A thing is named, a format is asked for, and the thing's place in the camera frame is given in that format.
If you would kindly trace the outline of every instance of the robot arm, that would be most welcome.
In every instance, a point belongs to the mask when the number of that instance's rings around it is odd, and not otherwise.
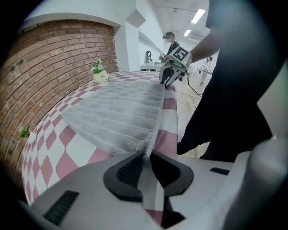
[[[178,46],[171,54],[171,58],[160,69],[160,84],[165,83],[165,87],[170,86],[180,76],[183,76],[192,62],[191,53]]]

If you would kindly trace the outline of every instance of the hand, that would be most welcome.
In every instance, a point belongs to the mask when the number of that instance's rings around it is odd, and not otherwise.
[[[174,61],[174,58],[173,58],[171,55],[166,55],[166,56],[165,56],[165,61],[168,62],[168,61],[170,61],[170,60],[171,60],[171,61]]]

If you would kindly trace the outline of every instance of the black cable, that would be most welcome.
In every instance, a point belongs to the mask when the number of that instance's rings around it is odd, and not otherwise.
[[[194,93],[196,93],[198,96],[202,97],[202,94],[197,93],[197,91],[190,85],[189,83],[189,72],[186,72],[187,75],[187,80],[188,80],[188,86],[190,86],[190,88],[193,90]]]

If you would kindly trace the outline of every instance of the brick wall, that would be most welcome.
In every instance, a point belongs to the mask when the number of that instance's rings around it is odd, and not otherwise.
[[[0,69],[0,163],[21,186],[21,158],[33,130],[64,96],[92,80],[90,68],[101,59],[106,71],[118,70],[113,27],[65,20],[22,31]]]

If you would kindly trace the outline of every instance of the ceiling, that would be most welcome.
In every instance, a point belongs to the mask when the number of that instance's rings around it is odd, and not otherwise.
[[[205,27],[208,0],[151,0],[151,2],[158,13],[163,30],[174,32],[177,38],[188,40],[193,35],[202,39],[209,33],[210,29]],[[191,21],[198,9],[204,9],[206,12],[196,24],[192,24]],[[187,29],[191,32],[188,37],[184,37],[183,34]]]

